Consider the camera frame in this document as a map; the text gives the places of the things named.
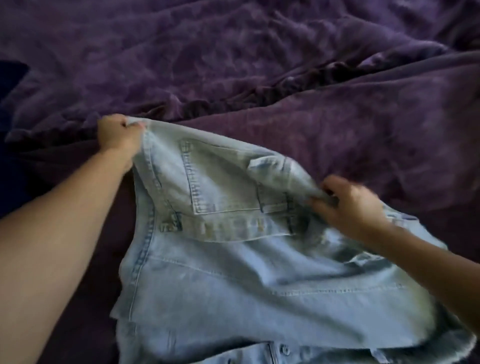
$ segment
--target button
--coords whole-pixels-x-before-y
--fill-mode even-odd
[[[290,349],[288,348],[287,345],[280,345],[280,351],[282,352],[283,355],[289,356],[290,355]]]

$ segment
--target purple blanket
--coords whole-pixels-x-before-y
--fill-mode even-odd
[[[37,188],[94,152],[98,115],[146,115],[276,150],[318,181],[365,183],[480,261],[477,1],[3,2],[0,35],[5,57],[32,67],[6,106]],[[130,187],[42,363],[117,360],[108,312]]]

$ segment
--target denim jacket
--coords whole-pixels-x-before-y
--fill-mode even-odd
[[[297,162],[141,120],[135,236],[112,311],[121,363],[440,364],[471,350],[475,337],[424,288],[305,206],[335,200]]]

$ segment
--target forearm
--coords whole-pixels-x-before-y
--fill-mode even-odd
[[[0,221],[0,362],[36,362],[90,261],[124,168],[120,151],[96,154]]]
[[[480,265],[393,227],[372,236],[375,252],[405,270],[480,335]]]

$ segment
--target chest pocket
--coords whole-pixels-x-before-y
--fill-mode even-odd
[[[266,187],[247,174],[250,161],[266,154],[192,139],[181,140],[180,147],[194,215],[255,210],[273,213],[292,208],[287,193]]]

